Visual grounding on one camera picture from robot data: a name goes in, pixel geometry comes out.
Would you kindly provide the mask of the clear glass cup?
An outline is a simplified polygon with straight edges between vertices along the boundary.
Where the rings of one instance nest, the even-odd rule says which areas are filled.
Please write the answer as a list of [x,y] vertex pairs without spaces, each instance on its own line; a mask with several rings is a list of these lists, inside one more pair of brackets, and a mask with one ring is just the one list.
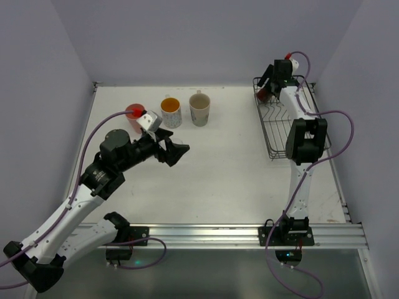
[[184,144],[184,142],[181,139],[179,139],[179,138],[171,137],[170,139],[171,139],[171,141],[174,144],[177,144],[177,145],[183,145]]

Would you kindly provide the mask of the beige patterned mug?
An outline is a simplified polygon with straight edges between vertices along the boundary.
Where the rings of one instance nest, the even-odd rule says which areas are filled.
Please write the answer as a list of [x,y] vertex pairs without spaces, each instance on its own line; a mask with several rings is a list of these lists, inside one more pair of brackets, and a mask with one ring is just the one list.
[[211,100],[209,96],[198,90],[190,96],[191,121],[195,126],[202,127],[208,123]]

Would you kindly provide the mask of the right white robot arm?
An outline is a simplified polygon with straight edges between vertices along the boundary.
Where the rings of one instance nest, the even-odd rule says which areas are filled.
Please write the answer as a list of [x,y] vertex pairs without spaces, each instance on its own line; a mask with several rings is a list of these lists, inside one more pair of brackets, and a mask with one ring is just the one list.
[[294,245],[301,241],[314,244],[308,208],[313,173],[310,166],[324,153],[327,121],[311,115],[312,110],[301,95],[300,83],[294,77],[298,67],[299,63],[289,56],[275,60],[257,81],[255,93],[260,104],[279,103],[291,123],[284,148],[291,166],[288,203],[275,228],[264,228],[264,235],[272,245]]

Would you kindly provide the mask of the white patterned mug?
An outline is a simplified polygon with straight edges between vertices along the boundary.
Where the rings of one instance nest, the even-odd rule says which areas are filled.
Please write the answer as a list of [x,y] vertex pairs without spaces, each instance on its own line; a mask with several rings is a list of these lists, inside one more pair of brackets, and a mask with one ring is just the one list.
[[162,100],[160,108],[163,124],[167,128],[174,129],[182,124],[181,105],[176,98],[165,95],[165,99]]

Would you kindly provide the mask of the brown ceramic cup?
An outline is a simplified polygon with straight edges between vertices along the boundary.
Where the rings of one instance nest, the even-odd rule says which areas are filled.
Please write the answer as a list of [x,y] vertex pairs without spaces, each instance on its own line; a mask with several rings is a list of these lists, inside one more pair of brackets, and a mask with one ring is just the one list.
[[261,103],[267,103],[272,98],[272,93],[266,87],[263,87],[256,93],[256,98]]

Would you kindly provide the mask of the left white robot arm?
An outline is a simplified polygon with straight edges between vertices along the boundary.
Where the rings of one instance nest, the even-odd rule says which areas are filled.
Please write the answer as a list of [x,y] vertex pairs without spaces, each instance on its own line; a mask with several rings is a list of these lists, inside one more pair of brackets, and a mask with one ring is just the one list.
[[172,142],[171,135],[162,128],[154,135],[143,133],[134,141],[125,130],[106,134],[72,194],[29,237],[20,242],[10,241],[4,247],[4,254],[26,283],[37,293],[44,293],[60,280],[74,260],[101,245],[128,240],[130,224],[117,212],[109,212],[83,234],[72,233],[125,182],[125,171],[151,157],[174,166],[190,147]]

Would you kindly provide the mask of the pink plastic cup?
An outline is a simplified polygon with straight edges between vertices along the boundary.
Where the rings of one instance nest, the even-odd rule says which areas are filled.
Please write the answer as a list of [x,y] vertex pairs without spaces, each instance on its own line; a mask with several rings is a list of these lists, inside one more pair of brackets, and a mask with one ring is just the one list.
[[132,128],[134,129],[135,133],[141,134],[141,126],[137,123],[137,120],[142,116],[145,107],[139,103],[134,103],[126,107],[125,109],[127,112],[126,118],[128,122],[131,124]]

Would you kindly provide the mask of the black wire dish rack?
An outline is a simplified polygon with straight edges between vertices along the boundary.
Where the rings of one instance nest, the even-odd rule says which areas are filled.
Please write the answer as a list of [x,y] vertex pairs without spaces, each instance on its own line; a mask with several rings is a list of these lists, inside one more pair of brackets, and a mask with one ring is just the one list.
[[[257,93],[261,91],[261,88],[257,84],[260,79],[260,77],[254,77],[252,80],[252,87],[262,132],[266,142],[267,152],[271,160],[285,159],[286,141],[291,129],[292,121],[286,107],[275,96],[272,96],[266,102],[262,102],[258,99]],[[314,85],[314,83],[308,84],[305,82],[301,87],[300,94],[302,99],[305,100],[313,111],[319,112],[314,97]],[[327,134],[324,152],[328,152],[331,146],[331,140]]]

